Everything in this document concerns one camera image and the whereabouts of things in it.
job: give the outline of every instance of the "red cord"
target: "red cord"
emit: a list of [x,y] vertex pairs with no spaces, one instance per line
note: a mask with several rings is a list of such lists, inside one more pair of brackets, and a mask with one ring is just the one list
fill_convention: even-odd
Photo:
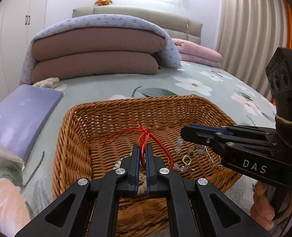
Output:
[[[127,131],[139,131],[139,132],[142,132],[141,135],[139,136],[139,139],[138,139],[138,147],[141,149],[141,163],[142,163],[142,166],[145,167],[145,158],[144,158],[144,150],[145,150],[145,147],[147,145],[147,141],[148,141],[148,138],[151,137],[156,143],[158,143],[158,145],[160,146],[160,148],[163,149],[163,151],[165,152],[165,154],[167,155],[168,157],[168,160],[169,160],[169,166],[168,168],[169,169],[172,169],[173,168],[173,165],[174,165],[174,161],[173,161],[173,157],[171,155],[171,153],[167,150],[167,148],[161,143],[161,141],[156,137],[154,136],[147,127],[142,127],[137,121],[136,119],[134,119],[135,123],[138,125],[138,127],[132,127],[132,128],[127,128],[125,130],[121,130],[117,133],[114,133],[114,135],[117,135],[117,137],[113,140],[115,141],[118,137],[120,137],[122,134],[124,134],[125,132]],[[103,144],[103,147],[105,146],[106,142],[111,139],[112,137],[110,138],[107,138]]]

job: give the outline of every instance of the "headboard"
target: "headboard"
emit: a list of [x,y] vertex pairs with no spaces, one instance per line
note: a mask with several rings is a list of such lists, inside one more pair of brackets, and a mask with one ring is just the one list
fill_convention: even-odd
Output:
[[108,5],[76,8],[73,11],[72,17],[75,18],[92,14],[122,14],[138,17],[160,26],[172,38],[189,40],[196,44],[201,44],[202,24],[172,13],[133,6]]

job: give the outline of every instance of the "pink folded blanket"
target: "pink folded blanket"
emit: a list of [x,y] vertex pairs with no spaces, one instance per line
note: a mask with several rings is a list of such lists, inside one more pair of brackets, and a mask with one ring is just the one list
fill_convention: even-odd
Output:
[[215,62],[220,62],[222,60],[222,55],[210,48],[203,47],[187,40],[175,38],[172,40],[180,53],[194,55]]
[[221,63],[220,62],[211,61],[211,60],[199,57],[199,56],[189,55],[189,54],[185,54],[185,53],[180,53],[180,55],[181,55],[181,60],[182,61],[188,61],[188,62],[207,65],[207,66],[210,66],[210,67],[221,68]]

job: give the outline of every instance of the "wicker basket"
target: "wicker basket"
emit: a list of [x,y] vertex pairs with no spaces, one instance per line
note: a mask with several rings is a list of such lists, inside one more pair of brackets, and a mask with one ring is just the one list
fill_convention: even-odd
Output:
[[[173,153],[182,126],[196,123],[209,126],[234,124],[222,110],[209,100],[196,95],[144,99],[112,100],[84,103],[71,108],[65,115],[56,147],[53,174],[53,197],[57,198],[81,177],[96,179],[111,171],[115,163],[129,155],[140,132],[126,132],[102,148],[112,133],[136,127],[133,118],[147,127],[173,154],[175,163],[191,143],[184,142],[182,153]],[[167,157],[152,139],[154,155]],[[181,175],[190,179],[206,177],[221,191],[229,189],[241,174],[229,169],[215,169],[205,156],[195,155],[191,168]],[[168,226],[165,199],[121,199],[117,236],[147,236]]]

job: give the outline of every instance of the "fingernail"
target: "fingernail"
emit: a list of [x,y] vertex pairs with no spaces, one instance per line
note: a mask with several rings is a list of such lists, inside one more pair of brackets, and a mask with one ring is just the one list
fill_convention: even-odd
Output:
[[275,214],[270,214],[269,216],[266,217],[266,219],[268,221],[271,221],[271,220],[273,220],[274,217],[275,217]]
[[270,231],[274,227],[274,222],[271,222],[267,227],[266,230]]

